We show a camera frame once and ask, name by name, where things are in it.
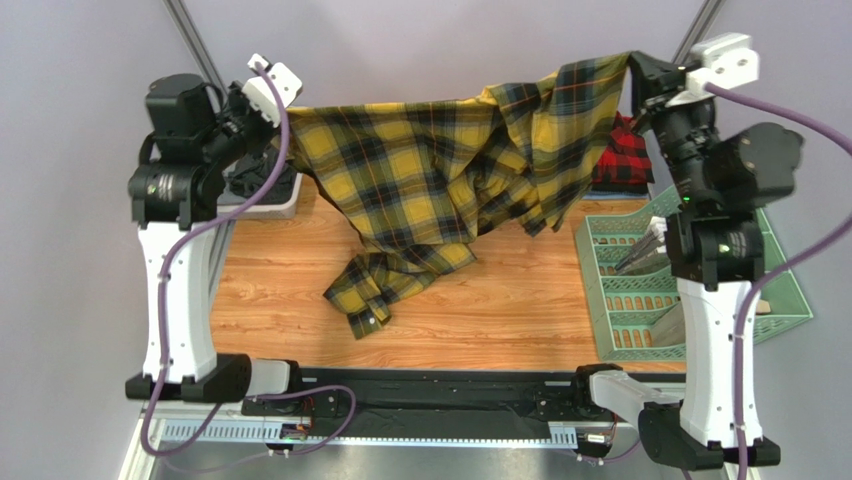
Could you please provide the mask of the yellow black plaid shirt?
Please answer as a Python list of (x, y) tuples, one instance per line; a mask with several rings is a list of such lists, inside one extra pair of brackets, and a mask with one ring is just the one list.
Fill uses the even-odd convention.
[(474, 263), (496, 227), (560, 229), (592, 186), (627, 71), (620, 53), (467, 99), (290, 108), (290, 164), (363, 245), (325, 291), (353, 336)]

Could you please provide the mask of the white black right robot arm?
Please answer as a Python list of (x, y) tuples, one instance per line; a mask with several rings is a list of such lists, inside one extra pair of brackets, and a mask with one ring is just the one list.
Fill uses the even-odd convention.
[(753, 387), (754, 318), (767, 277), (757, 213), (793, 193), (803, 137), (771, 122), (719, 137), (706, 86), (727, 75), (753, 81), (750, 49), (726, 53), (717, 68), (641, 52), (628, 65), (634, 126), (656, 137), (680, 197), (665, 246), (684, 313), (685, 393), (666, 395), (618, 366), (597, 364), (576, 371), (574, 407), (635, 427), (646, 454), (665, 466), (776, 466), (781, 451), (763, 433)]

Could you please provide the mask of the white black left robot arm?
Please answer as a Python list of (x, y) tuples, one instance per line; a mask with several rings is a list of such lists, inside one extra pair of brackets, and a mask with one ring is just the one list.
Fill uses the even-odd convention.
[(128, 183), (146, 262), (147, 351), (125, 384), (134, 400), (221, 404), (284, 393), (294, 364), (218, 352), (210, 314), (231, 213), (220, 213), (225, 170), (281, 134), (302, 89), (282, 64), (226, 92), (195, 74), (155, 81), (145, 98), (152, 132)]

